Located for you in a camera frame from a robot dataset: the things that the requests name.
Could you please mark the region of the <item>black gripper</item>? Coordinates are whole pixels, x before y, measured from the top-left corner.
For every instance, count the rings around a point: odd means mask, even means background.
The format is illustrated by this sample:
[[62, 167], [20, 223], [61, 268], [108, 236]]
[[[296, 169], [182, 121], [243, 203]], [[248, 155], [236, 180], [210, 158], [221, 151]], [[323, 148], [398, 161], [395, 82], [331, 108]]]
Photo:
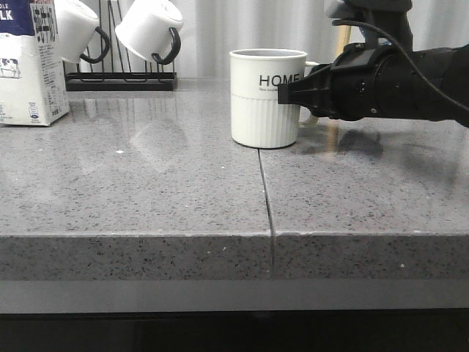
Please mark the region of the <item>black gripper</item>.
[[421, 119], [421, 79], [404, 54], [389, 45], [346, 45], [333, 64], [278, 86], [278, 103], [307, 108], [315, 117]]

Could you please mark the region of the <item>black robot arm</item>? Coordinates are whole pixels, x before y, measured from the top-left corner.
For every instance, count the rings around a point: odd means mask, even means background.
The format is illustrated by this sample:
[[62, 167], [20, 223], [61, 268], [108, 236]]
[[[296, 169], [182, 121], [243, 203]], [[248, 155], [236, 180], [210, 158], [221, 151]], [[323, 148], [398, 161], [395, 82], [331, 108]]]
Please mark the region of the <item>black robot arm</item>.
[[411, 8], [411, 1], [327, 1], [333, 25], [357, 26], [364, 41], [280, 84], [278, 103], [335, 120], [454, 120], [467, 127], [468, 47], [415, 51]]

